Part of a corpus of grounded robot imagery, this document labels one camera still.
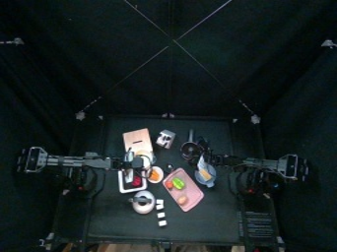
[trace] small white cube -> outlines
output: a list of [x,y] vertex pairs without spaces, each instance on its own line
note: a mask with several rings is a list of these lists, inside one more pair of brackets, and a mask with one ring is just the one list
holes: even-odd
[[163,209],[163,205],[156,205],[156,206],[155,206],[155,209],[156,209],[156,210],[162,210],[162,209]]
[[166,221],[166,220],[162,220],[162,221],[159,222],[159,226],[163,226],[163,225],[167,225],[167,221]]
[[158,215],[158,218],[160,219],[160,218],[164,218],[164,213],[159,213],[159,214],[156,214]]
[[158,199],[158,200],[155,201],[155,203],[156,203],[156,205],[163,205],[163,200]]

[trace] pink cutting board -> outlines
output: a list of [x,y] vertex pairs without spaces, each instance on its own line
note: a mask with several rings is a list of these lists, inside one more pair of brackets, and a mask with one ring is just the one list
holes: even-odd
[[[167,180],[172,180],[175,177],[180,178],[184,181],[184,188],[182,190],[178,190],[175,187],[168,190],[164,186],[164,182]],[[191,179],[183,168],[178,168],[172,173],[170,173],[162,183],[167,192],[171,194],[175,202],[180,196],[187,196],[188,199],[184,205],[179,205],[176,202],[178,206],[184,212],[187,212],[204,197],[204,193],[199,189],[198,185],[195,184],[194,180]]]

